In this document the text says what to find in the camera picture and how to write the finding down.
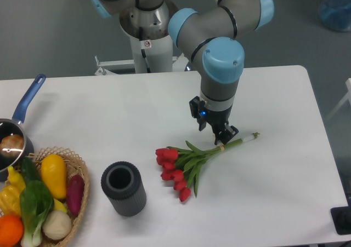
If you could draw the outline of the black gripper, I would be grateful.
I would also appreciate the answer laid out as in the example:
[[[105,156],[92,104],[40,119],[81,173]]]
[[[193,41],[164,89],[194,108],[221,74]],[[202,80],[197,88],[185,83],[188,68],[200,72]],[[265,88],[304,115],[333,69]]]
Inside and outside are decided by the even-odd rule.
[[[231,106],[226,110],[216,111],[215,108],[210,108],[210,102],[202,100],[199,96],[194,97],[189,101],[191,116],[196,119],[199,124],[199,130],[203,130],[207,124],[212,127],[215,135],[214,144],[218,142],[227,144],[239,130],[229,124],[229,116]]]

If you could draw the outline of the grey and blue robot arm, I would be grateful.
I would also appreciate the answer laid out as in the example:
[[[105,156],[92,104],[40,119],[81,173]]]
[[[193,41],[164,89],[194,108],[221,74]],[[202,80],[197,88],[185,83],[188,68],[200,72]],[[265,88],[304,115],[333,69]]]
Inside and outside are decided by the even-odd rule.
[[[221,143],[237,134],[228,122],[244,70],[245,52],[237,38],[273,18],[273,0],[216,0],[204,14],[178,9],[170,0],[91,1],[102,17],[119,16],[136,73],[171,71],[173,48],[181,50],[201,76],[200,94],[189,103],[199,128],[210,125]]]

